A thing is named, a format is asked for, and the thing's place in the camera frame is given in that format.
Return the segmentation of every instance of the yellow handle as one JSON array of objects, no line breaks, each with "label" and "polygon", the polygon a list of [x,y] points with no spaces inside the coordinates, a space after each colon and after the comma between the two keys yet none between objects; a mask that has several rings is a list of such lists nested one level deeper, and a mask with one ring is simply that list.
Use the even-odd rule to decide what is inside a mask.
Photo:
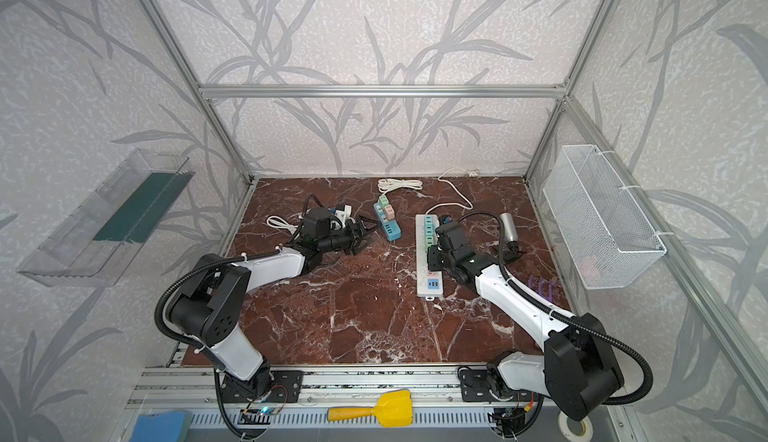
[{"label": "yellow handle", "polygon": [[373,409],[370,407],[342,407],[328,409],[328,420],[333,422],[334,420],[355,419],[358,417],[368,417],[370,414],[373,414]]}]

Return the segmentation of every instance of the pink plug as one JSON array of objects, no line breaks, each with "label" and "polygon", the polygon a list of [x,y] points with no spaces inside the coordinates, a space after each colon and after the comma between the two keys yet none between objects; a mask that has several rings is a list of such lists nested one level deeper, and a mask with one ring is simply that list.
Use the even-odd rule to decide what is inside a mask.
[{"label": "pink plug", "polygon": [[384,206],[384,212],[386,213],[387,220],[395,220],[395,210],[392,208],[391,204]]}]

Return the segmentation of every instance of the power outlet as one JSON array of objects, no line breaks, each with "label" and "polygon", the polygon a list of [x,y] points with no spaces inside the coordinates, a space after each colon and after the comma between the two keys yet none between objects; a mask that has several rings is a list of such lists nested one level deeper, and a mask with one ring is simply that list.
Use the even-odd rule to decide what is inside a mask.
[{"label": "power outlet", "polygon": [[428,301],[442,297],[442,273],[429,272],[427,249],[435,243],[435,229],[440,225],[437,216],[416,215],[416,294]]}]

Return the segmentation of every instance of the red marble surface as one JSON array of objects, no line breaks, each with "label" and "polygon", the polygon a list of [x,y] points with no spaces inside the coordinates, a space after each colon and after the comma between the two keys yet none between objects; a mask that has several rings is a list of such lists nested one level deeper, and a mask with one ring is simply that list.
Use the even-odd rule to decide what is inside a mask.
[{"label": "red marble surface", "polygon": [[[534,290],[568,308],[552,257],[519,177],[454,178],[476,210],[510,212],[526,251],[508,269]],[[352,215],[375,217],[377,179],[261,179],[235,237],[231,253],[264,253],[287,240],[286,231],[264,224],[269,215],[297,223],[304,198],[314,193],[327,207],[345,202]],[[495,305],[443,276],[445,298],[416,295],[414,216],[437,203],[459,201],[446,183],[424,179],[421,194],[398,189],[388,198],[402,237],[387,241],[379,229],[359,255],[324,255],[312,274],[256,289],[245,299],[240,327],[273,364],[352,362],[479,362],[516,348],[540,353],[533,339]],[[468,211],[443,207],[454,217]],[[498,227],[476,217],[462,223],[478,252],[494,253]],[[187,352],[183,364],[209,365]]]}]

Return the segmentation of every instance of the black mounting plate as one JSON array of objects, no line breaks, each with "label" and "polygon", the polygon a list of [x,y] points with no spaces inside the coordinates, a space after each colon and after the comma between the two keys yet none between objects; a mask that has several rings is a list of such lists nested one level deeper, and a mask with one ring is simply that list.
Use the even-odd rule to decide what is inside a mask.
[{"label": "black mounting plate", "polygon": [[[299,400],[299,393],[301,392],[301,380],[304,373],[301,370],[272,370],[274,376],[274,385],[282,385],[285,390],[281,388],[273,387],[270,394],[263,403],[271,404],[295,404]],[[236,389],[227,385],[221,388],[221,400],[225,404],[241,404],[247,403],[248,400],[243,397],[242,394],[237,394]]]},{"label": "black mounting plate", "polygon": [[496,399],[488,389],[488,371],[485,369],[461,368],[458,371],[458,381],[462,386],[462,400],[465,402],[529,402],[531,392],[517,390],[509,400]]}]

